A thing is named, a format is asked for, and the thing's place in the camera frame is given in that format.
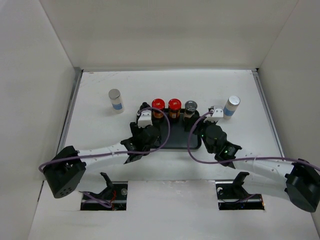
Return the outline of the black cap white spice bottle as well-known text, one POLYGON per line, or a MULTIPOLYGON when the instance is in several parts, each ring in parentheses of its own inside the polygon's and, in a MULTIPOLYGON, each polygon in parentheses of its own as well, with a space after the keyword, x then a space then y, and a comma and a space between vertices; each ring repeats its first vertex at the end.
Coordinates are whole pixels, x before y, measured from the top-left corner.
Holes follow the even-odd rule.
POLYGON ((143 102, 141 106, 139 107, 139 113, 143 111, 147 111, 151 106, 147 102, 143 102))

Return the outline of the silver cap blue label shaker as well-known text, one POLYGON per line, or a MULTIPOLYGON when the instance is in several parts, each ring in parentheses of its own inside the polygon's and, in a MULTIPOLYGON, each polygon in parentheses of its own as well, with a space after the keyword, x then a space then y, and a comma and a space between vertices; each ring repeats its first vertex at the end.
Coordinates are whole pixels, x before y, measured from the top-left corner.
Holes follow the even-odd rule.
POLYGON ((116 88, 111 89, 108 92, 108 96, 109 96, 113 110, 118 114, 123 113, 124 103, 123 103, 120 91, 116 88))

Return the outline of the silver cap white shaker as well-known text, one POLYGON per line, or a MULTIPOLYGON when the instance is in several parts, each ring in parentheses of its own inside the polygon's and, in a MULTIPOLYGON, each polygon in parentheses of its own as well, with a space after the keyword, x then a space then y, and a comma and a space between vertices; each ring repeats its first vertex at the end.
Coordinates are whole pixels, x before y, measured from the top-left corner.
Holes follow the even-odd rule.
POLYGON ((236 109, 240 105, 240 102, 241 99, 236 95, 232 95, 227 99, 227 102, 223 108, 223 118, 225 120, 230 119, 234 115, 236 109))

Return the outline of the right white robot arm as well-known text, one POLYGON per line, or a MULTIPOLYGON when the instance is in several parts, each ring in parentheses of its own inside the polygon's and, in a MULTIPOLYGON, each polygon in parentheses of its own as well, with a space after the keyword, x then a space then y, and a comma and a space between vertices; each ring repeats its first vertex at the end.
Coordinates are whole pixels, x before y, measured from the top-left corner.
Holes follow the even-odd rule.
POLYGON ((214 155, 211 165, 239 171, 232 192, 238 198, 263 194, 290 201, 297 208, 314 213, 320 203, 320 168, 298 158, 258 156, 228 141, 227 134, 206 116, 185 122, 189 135, 200 136, 205 149, 214 155))

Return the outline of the red lid sauce jar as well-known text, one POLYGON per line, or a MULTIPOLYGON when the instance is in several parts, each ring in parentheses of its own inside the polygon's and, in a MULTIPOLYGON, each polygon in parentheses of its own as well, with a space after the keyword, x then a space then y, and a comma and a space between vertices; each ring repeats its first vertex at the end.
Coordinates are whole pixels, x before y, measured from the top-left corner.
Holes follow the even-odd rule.
POLYGON ((152 110, 152 115, 155 120, 162 120, 164 118, 163 110, 165 109, 165 101, 161 98, 156 98, 152 101, 151 106, 156 110, 152 110))
POLYGON ((168 102, 168 117, 173 123, 177 122, 180 118, 182 103, 177 98, 172 98, 168 102))

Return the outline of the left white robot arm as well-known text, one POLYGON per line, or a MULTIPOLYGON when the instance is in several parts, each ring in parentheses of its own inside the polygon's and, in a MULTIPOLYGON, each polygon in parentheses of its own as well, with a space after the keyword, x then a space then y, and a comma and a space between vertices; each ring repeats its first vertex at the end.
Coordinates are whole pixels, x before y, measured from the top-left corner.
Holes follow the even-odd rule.
POLYGON ((60 199, 77 189, 85 172, 138 161, 147 156, 160 139, 161 132, 157 127, 136 127, 132 137, 109 147, 76 150, 72 145, 67 146, 39 168, 54 198, 60 199))

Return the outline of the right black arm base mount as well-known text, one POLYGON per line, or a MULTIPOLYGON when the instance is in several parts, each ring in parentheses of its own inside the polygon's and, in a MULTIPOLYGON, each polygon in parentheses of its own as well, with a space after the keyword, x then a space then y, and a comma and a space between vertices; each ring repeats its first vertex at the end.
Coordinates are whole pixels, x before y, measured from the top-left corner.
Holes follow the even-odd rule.
POLYGON ((261 194, 249 194, 244 180, 250 174, 240 172, 235 179, 215 181, 218 208, 221 211, 265 210, 261 194))

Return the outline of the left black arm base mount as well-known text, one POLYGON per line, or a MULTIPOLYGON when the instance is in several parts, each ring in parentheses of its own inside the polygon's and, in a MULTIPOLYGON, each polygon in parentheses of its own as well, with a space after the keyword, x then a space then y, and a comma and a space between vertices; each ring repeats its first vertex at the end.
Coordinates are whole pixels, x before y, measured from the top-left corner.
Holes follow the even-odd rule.
POLYGON ((128 197, 127 181, 111 181, 109 176, 101 172, 106 187, 99 193, 85 192, 82 195, 81 211, 126 211, 128 197))

